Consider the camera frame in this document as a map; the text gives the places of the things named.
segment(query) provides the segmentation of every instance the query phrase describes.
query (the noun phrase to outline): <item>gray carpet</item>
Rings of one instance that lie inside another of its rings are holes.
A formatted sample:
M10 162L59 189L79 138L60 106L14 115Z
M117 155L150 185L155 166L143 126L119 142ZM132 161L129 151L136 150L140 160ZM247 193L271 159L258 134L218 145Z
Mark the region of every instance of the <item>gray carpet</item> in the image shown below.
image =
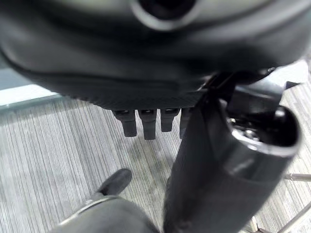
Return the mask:
M311 83L288 91L305 140L290 172L311 173ZM166 179L180 140L179 120L156 140L125 138L110 111L75 100L0 114L0 233L44 233L67 217L107 176L128 167L134 177L123 196L161 226ZM259 226L276 232L311 201L311 184L282 181L258 213ZM306 220L299 233L311 232Z

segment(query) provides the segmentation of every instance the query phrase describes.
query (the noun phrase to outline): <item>black plastic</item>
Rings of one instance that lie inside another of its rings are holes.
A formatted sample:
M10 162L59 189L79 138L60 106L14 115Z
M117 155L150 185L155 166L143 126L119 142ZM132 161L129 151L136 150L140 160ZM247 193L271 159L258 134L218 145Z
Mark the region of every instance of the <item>black plastic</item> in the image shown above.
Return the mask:
M237 233L270 196L299 149L300 128L288 109L282 127L293 136L290 145L271 153L235 138L224 109L211 100L192 112L168 182L166 233Z
M135 137L137 135L135 110L113 111L116 119L121 121L124 136Z
M191 108L182 108L179 124L179 137L182 139L191 116Z
M156 138L156 109L139 110L145 140Z
M161 109L161 130L162 132L172 131L172 124L180 108Z

